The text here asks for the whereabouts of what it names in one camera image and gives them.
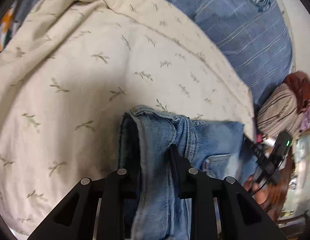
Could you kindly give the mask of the person's right hand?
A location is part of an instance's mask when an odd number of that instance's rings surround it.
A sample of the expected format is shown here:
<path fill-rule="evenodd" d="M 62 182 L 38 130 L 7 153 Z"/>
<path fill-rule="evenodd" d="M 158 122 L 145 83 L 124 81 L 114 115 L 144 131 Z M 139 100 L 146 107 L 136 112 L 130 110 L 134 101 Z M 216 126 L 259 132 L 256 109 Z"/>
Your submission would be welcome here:
<path fill-rule="evenodd" d="M 256 191 L 253 198 L 255 201 L 265 210 L 270 205 L 269 191 L 266 187 L 261 188 L 259 191 L 259 184 L 253 181 L 253 175 L 249 176 L 244 182 L 243 187 L 246 191 L 252 190 L 252 193 Z"/>

